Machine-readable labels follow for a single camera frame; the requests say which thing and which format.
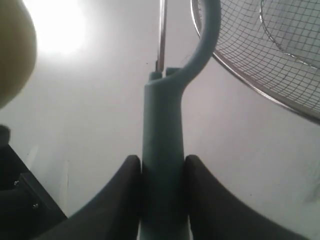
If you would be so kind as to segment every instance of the gray plastic pole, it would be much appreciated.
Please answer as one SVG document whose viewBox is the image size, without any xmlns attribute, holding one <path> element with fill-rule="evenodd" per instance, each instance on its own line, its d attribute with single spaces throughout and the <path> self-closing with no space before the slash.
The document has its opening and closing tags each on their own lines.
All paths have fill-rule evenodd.
<svg viewBox="0 0 320 240">
<path fill-rule="evenodd" d="M 184 204 L 182 95 L 201 72 L 218 41 L 219 0 L 202 0 L 205 9 L 199 45 L 183 68 L 150 74 L 144 88 L 141 240 L 189 239 Z"/>
</svg>

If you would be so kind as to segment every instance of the bright light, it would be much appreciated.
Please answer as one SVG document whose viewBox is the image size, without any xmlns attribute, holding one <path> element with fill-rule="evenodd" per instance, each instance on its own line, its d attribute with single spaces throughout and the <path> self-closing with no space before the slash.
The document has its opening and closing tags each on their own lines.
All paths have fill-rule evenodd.
<svg viewBox="0 0 320 240">
<path fill-rule="evenodd" d="M 40 52 L 70 54 L 84 45 L 85 16 L 78 0 L 24 0 L 33 20 Z"/>
</svg>

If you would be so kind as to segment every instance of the yellow object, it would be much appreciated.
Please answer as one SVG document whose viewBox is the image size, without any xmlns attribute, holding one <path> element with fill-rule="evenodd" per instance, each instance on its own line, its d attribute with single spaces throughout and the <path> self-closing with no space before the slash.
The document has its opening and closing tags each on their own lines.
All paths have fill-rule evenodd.
<svg viewBox="0 0 320 240">
<path fill-rule="evenodd" d="M 0 108 L 25 86 L 36 58 L 36 31 L 24 3 L 0 0 Z"/>
</svg>

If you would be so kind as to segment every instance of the screw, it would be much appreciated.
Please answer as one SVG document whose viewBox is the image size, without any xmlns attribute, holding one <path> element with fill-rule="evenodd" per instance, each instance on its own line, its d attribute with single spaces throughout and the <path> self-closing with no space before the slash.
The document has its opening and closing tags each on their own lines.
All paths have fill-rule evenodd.
<svg viewBox="0 0 320 240">
<path fill-rule="evenodd" d="M 39 204 L 38 203 L 32 205 L 32 209 L 36 210 L 38 208 L 39 208 Z"/>
</svg>

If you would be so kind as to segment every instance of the metal wire grille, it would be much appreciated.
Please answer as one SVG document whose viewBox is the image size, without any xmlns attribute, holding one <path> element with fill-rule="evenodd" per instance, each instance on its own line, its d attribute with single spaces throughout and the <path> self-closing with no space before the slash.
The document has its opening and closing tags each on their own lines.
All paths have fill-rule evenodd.
<svg viewBox="0 0 320 240">
<path fill-rule="evenodd" d="M 320 1 L 221 0 L 215 56 L 289 108 L 320 119 Z M 201 29 L 202 8 L 192 0 Z"/>
</svg>

